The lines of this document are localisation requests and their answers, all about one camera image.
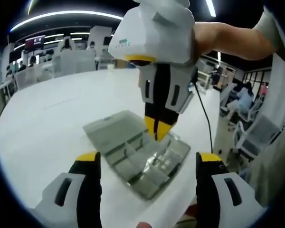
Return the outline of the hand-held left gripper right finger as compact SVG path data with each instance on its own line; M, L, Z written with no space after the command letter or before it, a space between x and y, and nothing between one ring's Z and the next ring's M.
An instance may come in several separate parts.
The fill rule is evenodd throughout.
M249 228L265 213L255 191L216 154L196 153L199 228Z

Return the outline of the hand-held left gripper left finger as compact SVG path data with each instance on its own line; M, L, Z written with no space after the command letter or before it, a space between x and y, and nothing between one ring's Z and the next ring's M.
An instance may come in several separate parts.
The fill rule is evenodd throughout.
M100 228L101 195L101 155L90 152L52 180L29 211L46 228Z

